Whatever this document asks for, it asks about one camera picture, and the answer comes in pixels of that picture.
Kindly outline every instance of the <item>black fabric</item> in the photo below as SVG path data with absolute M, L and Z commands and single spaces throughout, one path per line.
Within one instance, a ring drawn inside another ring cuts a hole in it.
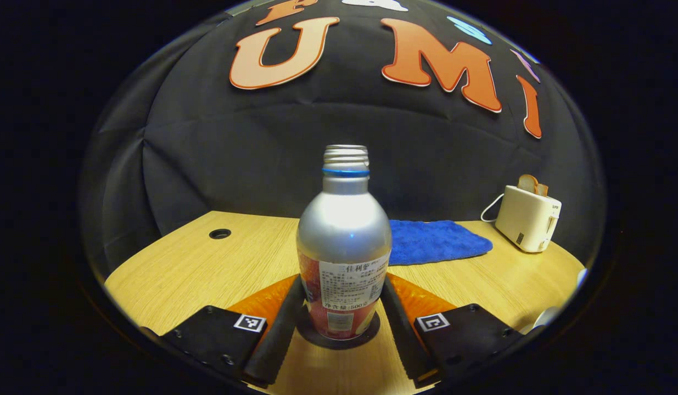
M 479 26 L 491 46 L 446 19 L 456 11 L 421 0 L 401 0 L 408 12 L 318 2 L 256 27 L 274 3 L 211 18 L 154 55 L 113 97 L 95 128 L 82 188 L 83 237 L 104 277 L 209 210 L 299 217 L 321 190 L 331 143 L 368 147 L 369 189 L 391 219 L 477 220 L 505 185 L 532 173 L 563 203 L 553 241 L 584 263 L 594 257 L 607 199 L 599 156 L 574 101 L 544 67 L 532 63 L 535 82 L 487 27 Z M 280 27 L 264 64 L 281 63 L 296 47 L 294 23 L 323 16 L 340 22 L 329 27 L 313 70 L 255 91 L 231 85 L 241 38 Z M 417 23 L 449 49 L 462 41 L 486 52 L 502 112 L 469 103 L 460 93 L 466 78 L 447 93 L 436 78 L 418 88 L 382 77 L 394 58 L 382 18 Z M 516 75 L 539 95 L 540 140 L 524 130 Z

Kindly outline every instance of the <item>blue towel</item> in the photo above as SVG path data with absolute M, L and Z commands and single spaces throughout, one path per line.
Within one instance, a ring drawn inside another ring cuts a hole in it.
M 492 250 L 492 242 L 452 221 L 390 220 L 390 265 L 450 261 L 475 257 Z

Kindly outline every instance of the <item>white toaster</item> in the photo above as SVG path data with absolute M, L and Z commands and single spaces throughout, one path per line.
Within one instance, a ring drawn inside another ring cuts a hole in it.
M 495 228 L 525 252 L 546 250 L 556 229 L 561 202 L 507 185 Z

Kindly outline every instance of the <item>table surface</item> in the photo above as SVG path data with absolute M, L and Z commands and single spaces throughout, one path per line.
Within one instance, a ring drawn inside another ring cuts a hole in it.
M 299 272 L 295 233 L 298 218 L 209 212 L 141 250 L 117 268 L 105 288 L 137 325 L 162 335 L 200 308 L 229 307 Z M 492 241 L 479 257 L 389 267 L 388 272 L 463 306 L 478 303 L 513 328 L 545 308 L 561 306 L 575 290 L 583 266 L 554 243 L 526 253 L 492 223 L 457 222 Z M 209 232 L 228 228 L 214 240 Z M 268 393 L 415 393 L 406 376 L 381 302 L 381 328 L 373 340 L 333 351 L 306 342 L 297 330 Z

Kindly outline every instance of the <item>aluminum bottle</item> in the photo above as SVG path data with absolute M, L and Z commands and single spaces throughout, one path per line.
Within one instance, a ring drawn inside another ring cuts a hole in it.
M 323 190 L 302 213 L 297 253 L 312 323 L 321 335 L 348 340 L 374 315 L 392 248 L 387 215 L 368 193 L 363 145 L 329 145 Z

